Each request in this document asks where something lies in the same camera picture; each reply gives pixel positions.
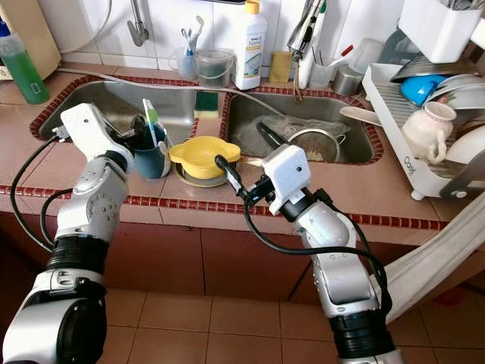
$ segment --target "faucet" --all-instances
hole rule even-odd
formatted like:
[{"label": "faucet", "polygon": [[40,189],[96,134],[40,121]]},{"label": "faucet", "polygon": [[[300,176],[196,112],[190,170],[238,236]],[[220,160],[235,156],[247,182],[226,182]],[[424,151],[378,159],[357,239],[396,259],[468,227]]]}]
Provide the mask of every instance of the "faucet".
[{"label": "faucet", "polygon": [[298,24],[296,24],[296,27],[291,36],[289,36],[288,43],[286,44],[291,51],[295,62],[302,59],[305,52],[307,52],[318,13],[324,2],[325,0],[306,0],[302,18]]},{"label": "faucet", "polygon": [[131,7],[133,8],[133,15],[135,16],[135,24],[131,20],[128,21],[128,29],[130,30],[131,38],[135,46],[141,47],[143,43],[149,38],[149,32],[143,26],[142,17],[139,15],[137,0],[131,0]]}]

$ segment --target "green sponge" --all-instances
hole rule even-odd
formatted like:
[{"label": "green sponge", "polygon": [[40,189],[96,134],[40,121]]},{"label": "green sponge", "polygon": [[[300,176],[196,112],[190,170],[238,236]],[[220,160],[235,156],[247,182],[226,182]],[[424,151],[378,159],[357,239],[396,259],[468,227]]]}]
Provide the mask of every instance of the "green sponge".
[{"label": "green sponge", "polygon": [[194,117],[199,119],[219,118],[219,95],[217,93],[198,91]]}]

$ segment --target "blue cup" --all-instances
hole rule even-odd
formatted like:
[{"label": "blue cup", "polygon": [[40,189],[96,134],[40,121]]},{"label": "blue cup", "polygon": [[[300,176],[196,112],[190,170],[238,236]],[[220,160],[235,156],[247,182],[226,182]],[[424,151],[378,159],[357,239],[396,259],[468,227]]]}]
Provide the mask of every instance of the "blue cup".
[{"label": "blue cup", "polygon": [[164,131],[154,125],[158,145],[153,146],[152,134],[148,125],[145,129],[143,144],[135,150],[135,169],[147,180],[165,176],[170,170],[170,156]]},{"label": "blue cup", "polygon": [[439,74],[406,78],[401,85],[401,94],[416,106],[422,106],[446,78]]}]

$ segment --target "white plastic bottle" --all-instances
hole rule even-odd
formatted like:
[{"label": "white plastic bottle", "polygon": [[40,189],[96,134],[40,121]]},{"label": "white plastic bottle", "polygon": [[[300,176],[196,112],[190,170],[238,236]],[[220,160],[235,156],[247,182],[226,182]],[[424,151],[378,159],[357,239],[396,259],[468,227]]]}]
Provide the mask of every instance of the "white plastic bottle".
[{"label": "white plastic bottle", "polygon": [[261,82],[264,39],[268,22],[259,14],[259,0],[246,0],[245,12],[237,21],[233,82],[238,89],[252,89]]}]

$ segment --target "dish soap bottle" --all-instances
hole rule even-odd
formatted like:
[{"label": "dish soap bottle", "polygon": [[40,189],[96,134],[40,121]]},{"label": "dish soap bottle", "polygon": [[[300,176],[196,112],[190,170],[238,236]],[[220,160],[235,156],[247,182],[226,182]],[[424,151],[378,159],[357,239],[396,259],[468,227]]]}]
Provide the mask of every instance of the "dish soap bottle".
[{"label": "dish soap bottle", "polygon": [[7,66],[23,97],[30,104],[49,100],[49,93],[37,73],[18,34],[10,34],[7,24],[0,19],[0,56]]},{"label": "dish soap bottle", "polygon": [[233,82],[238,89],[252,89],[261,82],[264,39],[268,22],[259,14],[259,0],[246,0],[244,15],[238,19],[236,67]]}]

